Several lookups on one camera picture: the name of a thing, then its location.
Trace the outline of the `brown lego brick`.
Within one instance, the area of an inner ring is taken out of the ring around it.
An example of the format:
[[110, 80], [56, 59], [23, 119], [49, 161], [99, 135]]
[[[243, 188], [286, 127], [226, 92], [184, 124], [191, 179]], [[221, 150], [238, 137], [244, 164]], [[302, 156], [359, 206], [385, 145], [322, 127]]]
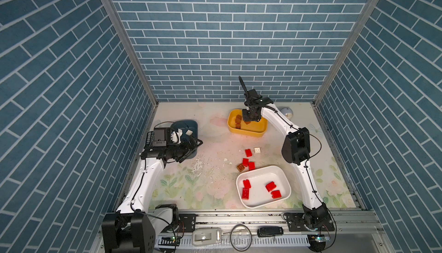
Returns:
[[241, 115], [237, 115], [235, 118], [235, 128], [236, 129], [241, 129], [241, 123], [242, 123], [242, 116]]
[[237, 165], [237, 169], [239, 172], [242, 172], [245, 169], [245, 167], [243, 164], [239, 164], [239, 165]]

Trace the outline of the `red square lego brick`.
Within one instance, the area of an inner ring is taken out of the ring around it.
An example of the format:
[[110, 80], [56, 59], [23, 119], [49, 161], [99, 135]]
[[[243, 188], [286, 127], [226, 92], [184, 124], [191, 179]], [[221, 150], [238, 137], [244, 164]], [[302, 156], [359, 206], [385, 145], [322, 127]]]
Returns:
[[252, 156], [252, 151], [250, 149], [246, 149], [245, 153], [246, 153], [247, 157], [251, 157]]

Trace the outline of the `red lego brick lowest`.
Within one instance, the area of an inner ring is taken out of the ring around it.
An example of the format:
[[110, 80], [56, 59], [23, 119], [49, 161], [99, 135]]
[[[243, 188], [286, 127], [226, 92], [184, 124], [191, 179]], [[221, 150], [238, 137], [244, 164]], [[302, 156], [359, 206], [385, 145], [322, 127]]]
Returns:
[[249, 162], [248, 163], [248, 168], [249, 168], [249, 171], [255, 170], [255, 168], [256, 168], [255, 163], [254, 162]]

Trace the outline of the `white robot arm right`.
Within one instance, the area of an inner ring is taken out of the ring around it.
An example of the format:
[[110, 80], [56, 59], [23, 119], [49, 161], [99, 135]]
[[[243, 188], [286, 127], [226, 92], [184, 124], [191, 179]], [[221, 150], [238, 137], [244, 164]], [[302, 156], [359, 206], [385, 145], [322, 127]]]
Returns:
[[312, 135], [305, 127], [291, 122], [268, 98], [255, 89], [248, 90], [242, 79], [239, 82], [245, 95], [245, 106], [242, 118], [246, 122], [259, 122], [265, 118], [282, 135], [285, 136], [282, 146], [283, 159], [294, 168], [302, 191], [302, 208], [306, 228], [314, 231], [331, 219], [330, 211], [317, 189], [310, 164], [310, 138]]

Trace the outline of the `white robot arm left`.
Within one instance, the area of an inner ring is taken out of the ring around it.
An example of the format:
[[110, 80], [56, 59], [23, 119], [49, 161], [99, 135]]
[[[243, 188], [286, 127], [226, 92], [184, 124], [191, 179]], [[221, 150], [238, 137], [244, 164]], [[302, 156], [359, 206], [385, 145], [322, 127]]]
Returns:
[[169, 229], [177, 236], [176, 204], [161, 205], [152, 214], [148, 213], [148, 207], [166, 165], [190, 158], [202, 144], [202, 140], [194, 137], [176, 143], [146, 144], [125, 199], [116, 211], [105, 215], [101, 224], [105, 252], [152, 253], [158, 249], [155, 242], [162, 231]]

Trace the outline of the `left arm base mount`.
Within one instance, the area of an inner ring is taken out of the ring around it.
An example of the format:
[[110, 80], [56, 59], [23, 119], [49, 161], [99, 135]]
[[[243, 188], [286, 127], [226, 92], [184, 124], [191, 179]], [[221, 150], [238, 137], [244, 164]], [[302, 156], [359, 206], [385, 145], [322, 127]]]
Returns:
[[179, 214], [178, 233], [192, 233], [196, 229], [196, 217], [194, 213]]

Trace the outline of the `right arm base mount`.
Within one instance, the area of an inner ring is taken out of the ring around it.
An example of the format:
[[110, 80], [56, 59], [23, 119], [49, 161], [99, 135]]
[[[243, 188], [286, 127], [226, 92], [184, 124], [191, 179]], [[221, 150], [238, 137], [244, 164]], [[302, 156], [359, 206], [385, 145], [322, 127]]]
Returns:
[[318, 224], [310, 224], [304, 213], [285, 212], [282, 214], [282, 218], [287, 223], [290, 232], [331, 232], [335, 230], [335, 223], [330, 215], [327, 215], [325, 220]]

